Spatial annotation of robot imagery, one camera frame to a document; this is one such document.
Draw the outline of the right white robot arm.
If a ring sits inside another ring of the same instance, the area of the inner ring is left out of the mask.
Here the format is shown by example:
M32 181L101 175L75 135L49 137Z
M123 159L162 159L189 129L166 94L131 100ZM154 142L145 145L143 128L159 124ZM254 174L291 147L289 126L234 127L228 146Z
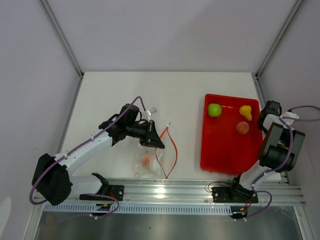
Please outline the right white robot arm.
M232 180L228 189L232 201L249 202L267 178L293 169L306 137L305 133L291 127L298 119L299 116L291 111L282 113L280 103L266 102L258 118L258 128L265 133L258 160L248 171Z

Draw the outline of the red orange peach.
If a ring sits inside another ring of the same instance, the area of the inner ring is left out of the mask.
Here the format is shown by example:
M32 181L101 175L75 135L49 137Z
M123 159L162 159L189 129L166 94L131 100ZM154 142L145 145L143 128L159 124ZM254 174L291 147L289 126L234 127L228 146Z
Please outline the red orange peach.
M239 134L246 135L250 130L250 126L247 122L242 121L236 125L235 129Z

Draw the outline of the clear zip top bag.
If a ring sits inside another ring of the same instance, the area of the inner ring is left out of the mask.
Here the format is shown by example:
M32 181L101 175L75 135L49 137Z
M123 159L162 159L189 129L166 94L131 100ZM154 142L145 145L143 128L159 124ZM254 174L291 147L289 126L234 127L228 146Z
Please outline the clear zip top bag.
M160 139L167 144L165 149L151 148L139 145L132 161L133 176L137 179L165 179L167 180L178 163L178 147L171 133L171 124L168 123L160 134ZM146 153L152 153L150 168L141 165L140 160Z

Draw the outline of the red plastic tray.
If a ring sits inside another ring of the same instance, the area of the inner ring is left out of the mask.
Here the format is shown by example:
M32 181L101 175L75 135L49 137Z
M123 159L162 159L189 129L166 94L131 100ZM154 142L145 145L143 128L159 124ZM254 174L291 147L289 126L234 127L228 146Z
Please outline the red plastic tray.
M222 113L210 117L209 104L219 104ZM243 105L251 106L252 121L239 113ZM256 99L206 94L204 97L200 167L204 171L238 175L249 170L258 160L263 141L258 129L260 103ZM249 124L247 134L239 134L236 125Z

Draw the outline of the yellow orange mango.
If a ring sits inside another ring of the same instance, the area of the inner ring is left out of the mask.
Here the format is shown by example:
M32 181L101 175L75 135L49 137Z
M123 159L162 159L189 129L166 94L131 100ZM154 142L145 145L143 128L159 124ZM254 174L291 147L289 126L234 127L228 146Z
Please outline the yellow orange mango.
M147 152L141 159L140 164L144 168L150 168L151 165L151 159L153 157L153 154L151 152Z

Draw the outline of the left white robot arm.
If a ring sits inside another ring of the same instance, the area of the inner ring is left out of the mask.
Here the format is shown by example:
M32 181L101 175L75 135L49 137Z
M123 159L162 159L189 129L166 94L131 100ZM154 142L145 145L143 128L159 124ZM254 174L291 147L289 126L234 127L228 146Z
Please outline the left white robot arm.
M73 174L97 153L113 147L126 137L138 139L143 147L164 149L165 145L157 133L155 122L150 118L137 118L142 115L137 106L127 103L120 113L101 123L89 139L72 150L54 156L43 154L38 159L31 181L29 201L37 205L33 198L34 192L40 193L44 202L53 206L69 197L79 197L85 201L116 201L111 194L113 190L109 181L102 175L94 172L87 177L78 178Z

